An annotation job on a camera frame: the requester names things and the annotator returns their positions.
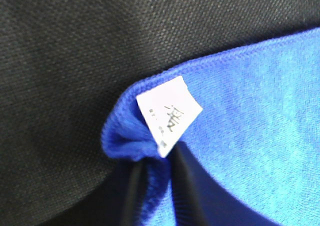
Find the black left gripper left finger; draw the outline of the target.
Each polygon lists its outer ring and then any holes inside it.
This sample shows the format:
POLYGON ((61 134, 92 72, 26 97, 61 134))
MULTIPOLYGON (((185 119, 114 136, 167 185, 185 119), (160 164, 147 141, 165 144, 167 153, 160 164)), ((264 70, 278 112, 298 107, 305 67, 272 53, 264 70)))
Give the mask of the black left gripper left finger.
POLYGON ((88 196, 43 226, 139 226, 145 197, 145 163, 120 161, 88 196))

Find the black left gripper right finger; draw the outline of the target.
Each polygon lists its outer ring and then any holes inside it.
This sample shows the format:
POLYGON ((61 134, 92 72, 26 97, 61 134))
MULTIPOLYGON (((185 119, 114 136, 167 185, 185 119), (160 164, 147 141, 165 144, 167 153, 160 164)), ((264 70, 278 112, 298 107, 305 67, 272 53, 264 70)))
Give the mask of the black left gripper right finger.
POLYGON ((169 154, 172 198, 178 226, 274 226, 221 187, 184 142, 169 154))

